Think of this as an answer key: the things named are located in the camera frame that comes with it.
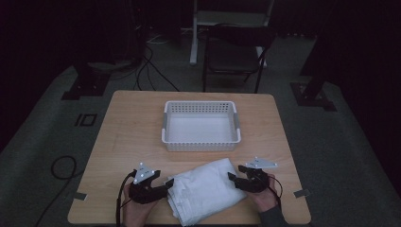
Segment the chair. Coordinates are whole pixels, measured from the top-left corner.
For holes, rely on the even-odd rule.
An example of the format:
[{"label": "chair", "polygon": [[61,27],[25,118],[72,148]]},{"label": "chair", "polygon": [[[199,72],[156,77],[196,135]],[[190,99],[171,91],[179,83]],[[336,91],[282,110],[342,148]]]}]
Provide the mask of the chair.
[{"label": "chair", "polygon": [[[266,53],[275,38],[267,26],[217,24],[209,26],[203,61],[203,91],[208,75],[250,75],[257,73],[254,92],[257,93]],[[258,55],[256,47],[262,47]]]}]

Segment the wooden table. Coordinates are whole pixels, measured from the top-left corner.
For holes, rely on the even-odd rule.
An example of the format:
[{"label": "wooden table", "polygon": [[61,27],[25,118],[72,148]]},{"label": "wooden table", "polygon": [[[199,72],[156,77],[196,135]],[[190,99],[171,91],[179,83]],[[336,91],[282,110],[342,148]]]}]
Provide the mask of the wooden table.
[{"label": "wooden table", "polygon": [[[234,151],[167,151],[161,139],[164,107],[168,100],[231,100],[236,105],[242,140]],[[293,192],[302,189],[286,134],[273,96],[223,93],[175,93],[117,91],[97,136],[91,157],[78,188],[85,201],[73,201],[68,220],[72,223],[115,223],[115,200],[129,172],[144,162],[162,170],[153,181],[159,186],[167,176],[185,172],[222,158],[235,168],[257,156],[278,164],[265,169],[275,174],[284,188],[283,214],[289,223],[311,220],[305,198]],[[166,199],[152,210],[148,224],[178,224]],[[252,202],[245,199],[201,224],[257,224]]]}]

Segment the sleeve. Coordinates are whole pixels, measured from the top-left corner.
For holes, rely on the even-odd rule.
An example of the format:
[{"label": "sleeve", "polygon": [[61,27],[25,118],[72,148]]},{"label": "sleeve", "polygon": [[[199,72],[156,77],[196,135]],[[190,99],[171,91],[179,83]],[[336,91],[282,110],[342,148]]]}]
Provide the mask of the sleeve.
[{"label": "sleeve", "polygon": [[274,206],[270,210],[259,213],[259,217],[262,227],[289,227],[278,206]]}]

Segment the dark background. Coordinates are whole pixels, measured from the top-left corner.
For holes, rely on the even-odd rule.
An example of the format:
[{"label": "dark background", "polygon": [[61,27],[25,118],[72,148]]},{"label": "dark background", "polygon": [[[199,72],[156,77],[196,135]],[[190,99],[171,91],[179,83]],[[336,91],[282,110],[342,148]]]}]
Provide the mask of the dark background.
[{"label": "dark background", "polygon": [[[200,0],[200,8],[225,9]],[[230,1],[261,9],[264,1]],[[151,26],[180,39],[192,26],[191,1],[7,1],[0,21],[0,149],[52,80],[76,60],[114,62],[141,56]],[[399,194],[400,40],[395,1],[276,0],[270,25],[279,35],[317,38],[302,75],[339,85]]]}]

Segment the black tape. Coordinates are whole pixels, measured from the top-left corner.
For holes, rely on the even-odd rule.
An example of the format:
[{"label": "black tape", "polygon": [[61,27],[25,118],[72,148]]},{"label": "black tape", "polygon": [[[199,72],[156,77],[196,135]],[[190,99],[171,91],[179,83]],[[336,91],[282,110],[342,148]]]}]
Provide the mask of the black tape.
[{"label": "black tape", "polygon": [[77,192],[74,196],[74,199],[85,201],[87,196],[88,196],[87,194]]},{"label": "black tape", "polygon": [[310,196],[310,191],[308,189],[299,190],[299,191],[294,192],[294,196],[297,199],[300,197],[307,197],[307,196]]}]

